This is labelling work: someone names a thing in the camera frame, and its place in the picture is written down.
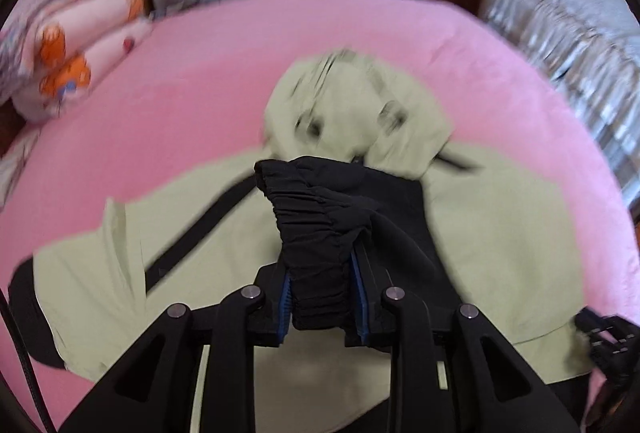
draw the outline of metal screw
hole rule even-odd
[[[247,285],[240,291],[240,294],[242,294],[242,297],[244,298],[255,299],[260,296],[260,292],[260,287],[256,285]]]
[[[400,287],[389,287],[385,290],[386,297],[398,301],[404,298],[404,289]]]
[[[174,303],[166,310],[170,318],[181,318],[185,312],[187,312],[187,307],[182,303]]]
[[[465,304],[460,307],[460,314],[462,314],[467,319],[473,319],[478,317],[480,311],[475,305]]]

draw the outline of black cable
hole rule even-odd
[[[51,415],[49,415],[49,410],[47,410],[47,406],[44,404],[42,392],[40,391],[40,386],[38,386],[38,380],[36,379],[36,374],[33,371],[33,365],[31,365],[27,347],[22,340],[22,336],[20,335],[20,330],[14,320],[14,316],[9,310],[9,304],[4,298],[2,289],[0,289],[0,315],[2,315],[2,320],[4,320],[4,324],[6,325],[7,330],[9,330],[9,335],[14,342],[15,351],[18,353],[18,358],[22,365],[22,371],[24,372],[24,378],[27,380],[27,385],[31,392],[31,398],[33,399],[33,403],[36,405],[36,410],[38,411],[38,415],[40,415],[40,420],[44,425],[44,429],[46,433],[56,433],[56,428],[51,420]]]

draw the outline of wooden headboard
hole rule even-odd
[[[0,156],[6,153],[24,125],[24,119],[10,100],[0,106]]]

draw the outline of pink blanket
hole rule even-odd
[[[262,111],[291,62],[341,46],[424,80],[455,122],[455,139],[492,146],[558,182],[588,303],[640,321],[633,226],[586,130],[478,20],[423,0],[235,0],[158,23],[86,103],[44,128],[0,214],[0,287],[36,247],[97,227],[108,196],[139,197],[259,144]],[[4,329],[0,370],[35,416]],[[64,371],[36,365],[36,373],[57,425],[91,388]]]

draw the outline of orange cartoon character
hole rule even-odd
[[[49,74],[40,83],[40,92],[48,98],[62,97],[67,92],[75,92],[86,88],[91,82],[91,69],[83,55],[78,55],[67,61],[64,66]]]
[[[145,9],[142,0],[127,0],[129,3],[129,18],[128,20],[135,20]]]
[[[57,23],[47,25],[42,32],[40,60],[48,68],[55,68],[65,60],[65,31]]]

